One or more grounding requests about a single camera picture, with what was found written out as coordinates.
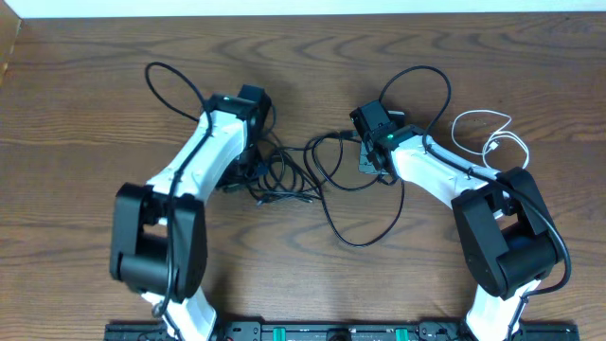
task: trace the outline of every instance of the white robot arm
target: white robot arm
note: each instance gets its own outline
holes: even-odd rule
[[[171,326],[169,332],[185,340],[207,340],[217,318],[200,288],[206,259],[204,205],[226,170],[241,175],[248,169],[270,106],[263,89],[249,85],[237,97],[213,96],[205,106],[211,110],[212,135],[191,156],[178,180],[174,192],[178,285],[163,317]],[[125,184],[116,196],[110,272],[154,306],[165,299],[167,241],[146,234],[143,225],[167,223],[167,196],[175,171],[207,128],[203,113],[194,134],[167,167],[145,187]]]
[[[511,200],[491,183],[460,169],[520,190],[546,211],[530,174],[519,168],[500,173],[474,165],[426,135],[426,145],[433,152],[428,153],[424,131],[412,125],[398,127],[378,100],[350,116],[377,171],[387,170],[412,182],[453,209],[467,265],[479,284],[465,318],[469,332],[480,341],[502,341],[509,332],[516,332],[519,323],[511,322],[521,313],[518,307],[524,308],[521,296],[537,288],[561,260],[558,248],[534,212],[525,210],[525,203]],[[517,214],[519,221],[502,232],[495,221],[504,214]]]

